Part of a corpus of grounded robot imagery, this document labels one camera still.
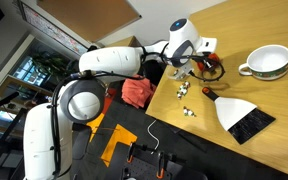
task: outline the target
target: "black brush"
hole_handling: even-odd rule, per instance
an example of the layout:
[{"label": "black brush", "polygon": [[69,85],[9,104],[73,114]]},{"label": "black brush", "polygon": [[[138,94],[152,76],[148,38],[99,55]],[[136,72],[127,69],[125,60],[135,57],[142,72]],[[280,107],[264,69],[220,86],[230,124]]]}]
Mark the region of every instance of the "black brush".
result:
[{"label": "black brush", "polygon": [[245,100],[220,97],[206,87],[202,92],[215,102],[221,125],[239,144],[245,143],[275,120]]}]

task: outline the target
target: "white mug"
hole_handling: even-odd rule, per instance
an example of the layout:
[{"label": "white mug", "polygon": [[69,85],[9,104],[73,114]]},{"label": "white mug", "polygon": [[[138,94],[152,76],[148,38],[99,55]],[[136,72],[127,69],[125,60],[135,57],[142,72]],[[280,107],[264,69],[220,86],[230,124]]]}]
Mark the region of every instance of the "white mug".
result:
[{"label": "white mug", "polygon": [[254,50],[239,66],[241,75],[261,80],[274,80],[288,72],[288,48],[281,45],[266,45]]}]

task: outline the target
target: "black bristles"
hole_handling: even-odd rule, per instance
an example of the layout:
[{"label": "black bristles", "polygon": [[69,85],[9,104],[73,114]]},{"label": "black bristles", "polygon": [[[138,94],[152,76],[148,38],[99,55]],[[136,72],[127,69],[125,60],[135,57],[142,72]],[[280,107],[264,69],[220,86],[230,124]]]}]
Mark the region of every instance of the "black bristles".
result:
[{"label": "black bristles", "polygon": [[274,120],[274,117],[255,108],[234,124],[228,131],[239,144],[243,144]]}]

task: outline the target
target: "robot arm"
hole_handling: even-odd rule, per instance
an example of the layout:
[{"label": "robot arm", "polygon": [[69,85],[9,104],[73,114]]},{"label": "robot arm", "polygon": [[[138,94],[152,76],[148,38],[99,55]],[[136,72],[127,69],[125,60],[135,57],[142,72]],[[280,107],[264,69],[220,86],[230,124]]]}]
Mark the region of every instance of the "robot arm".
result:
[{"label": "robot arm", "polygon": [[25,179],[70,178],[72,123],[86,124],[102,112],[103,84],[131,78],[141,63],[150,59],[192,75],[190,58],[198,60],[199,56],[213,53],[215,48],[215,38],[199,36],[189,20],[180,19],[172,24],[169,41],[138,48],[103,48],[83,54],[79,60],[80,73],[72,74],[56,87],[52,103],[38,105],[27,115],[23,141]]}]

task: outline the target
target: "dustpan handle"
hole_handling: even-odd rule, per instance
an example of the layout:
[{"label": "dustpan handle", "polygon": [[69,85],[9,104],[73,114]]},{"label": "dustpan handle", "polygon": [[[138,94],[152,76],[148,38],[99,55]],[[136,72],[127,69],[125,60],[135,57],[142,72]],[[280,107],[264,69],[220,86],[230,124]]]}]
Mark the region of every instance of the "dustpan handle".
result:
[{"label": "dustpan handle", "polygon": [[207,87],[204,87],[202,89],[202,92],[213,101],[215,101],[219,97],[210,88],[207,88]]}]

